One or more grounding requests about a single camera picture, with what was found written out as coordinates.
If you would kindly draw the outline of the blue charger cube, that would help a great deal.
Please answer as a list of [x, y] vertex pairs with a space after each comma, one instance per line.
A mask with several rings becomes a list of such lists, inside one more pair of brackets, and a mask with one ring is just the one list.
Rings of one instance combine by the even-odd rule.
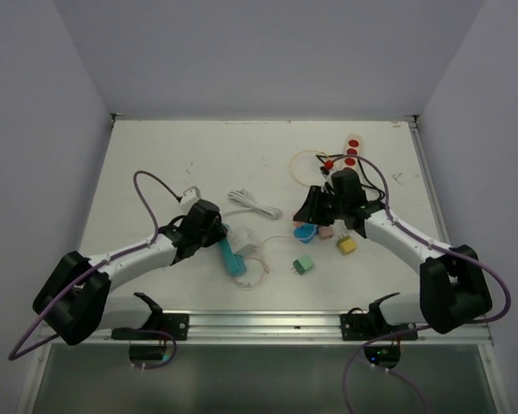
[[317, 234], [318, 226], [310, 223], [304, 223], [293, 231], [294, 238], [304, 244], [310, 243]]

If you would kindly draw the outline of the pink brown charger plug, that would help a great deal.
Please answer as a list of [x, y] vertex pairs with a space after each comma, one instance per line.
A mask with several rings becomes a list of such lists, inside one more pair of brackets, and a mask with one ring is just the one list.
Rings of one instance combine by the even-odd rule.
[[321, 240], [327, 240], [334, 236], [334, 230], [332, 227], [319, 227], [319, 238]]

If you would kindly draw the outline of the white cube charger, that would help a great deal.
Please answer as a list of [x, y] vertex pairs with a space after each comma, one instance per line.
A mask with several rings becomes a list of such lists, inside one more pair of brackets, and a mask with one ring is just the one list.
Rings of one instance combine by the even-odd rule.
[[231, 232], [230, 244], [234, 254], [248, 256], [258, 249], [259, 241], [251, 229], [241, 227]]

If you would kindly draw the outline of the yellow olive charger plug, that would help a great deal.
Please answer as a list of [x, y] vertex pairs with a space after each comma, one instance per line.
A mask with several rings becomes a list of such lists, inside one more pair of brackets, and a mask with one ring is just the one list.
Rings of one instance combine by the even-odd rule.
[[357, 242], [350, 235], [340, 235], [336, 246], [342, 255], [347, 255], [357, 249]]

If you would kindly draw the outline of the green charger plug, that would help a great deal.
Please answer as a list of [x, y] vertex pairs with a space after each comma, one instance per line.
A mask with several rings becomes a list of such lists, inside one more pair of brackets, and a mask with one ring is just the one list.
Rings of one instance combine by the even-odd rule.
[[303, 275], [308, 273], [314, 268], [313, 259], [309, 255], [302, 255], [301, 257], [293, 261], [293, 269], [299, 274]]

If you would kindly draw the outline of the cream power strip red sockets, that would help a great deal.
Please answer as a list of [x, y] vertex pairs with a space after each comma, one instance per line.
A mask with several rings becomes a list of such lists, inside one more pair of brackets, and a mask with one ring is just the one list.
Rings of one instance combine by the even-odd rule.
[[[349, 134], [345, 139], [343, 154], [360, 154], [362, 144], [363, 138], [361, 135]], [[354, 157], [344, 157], [340, 161], [340, 166], [342, 169], [356, 170], [358, 167], [358, 160]]]

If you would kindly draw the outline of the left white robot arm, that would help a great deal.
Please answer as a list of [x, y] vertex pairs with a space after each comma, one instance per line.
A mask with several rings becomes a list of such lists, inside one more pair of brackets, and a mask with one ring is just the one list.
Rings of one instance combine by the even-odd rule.
[[184, 216], [124, 250], [85, 257], [65, 254], [33, 302], [33, 310], [65, 343], [77, 345], [101, 329], [133, 329], [157, 336], [165, 323], [161, 307], [136, 292], [124, 302], [109, 295], [156, 269], [173, 266], [226, 237], [217, 205], [200, 199]]

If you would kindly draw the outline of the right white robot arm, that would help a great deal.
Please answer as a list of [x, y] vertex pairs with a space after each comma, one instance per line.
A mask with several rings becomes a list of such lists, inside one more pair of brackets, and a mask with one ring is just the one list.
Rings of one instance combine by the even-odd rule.
[[414, 233], [384, 202], [367, 198], [351, 169], [335, 172], [323, 186], [310, 186], [294, 220], [320, 227], [340, 221], [348, 230], [386, 248], [418, 275], [417, 292], [390, 293], [369, 305], [365, 317], [374, 337], [387, 338], [398, 326], [410, 323], [425, 323], [445, 334], [472, 323], [492, 308], [490, 291], [472, 248], [454, 248]]

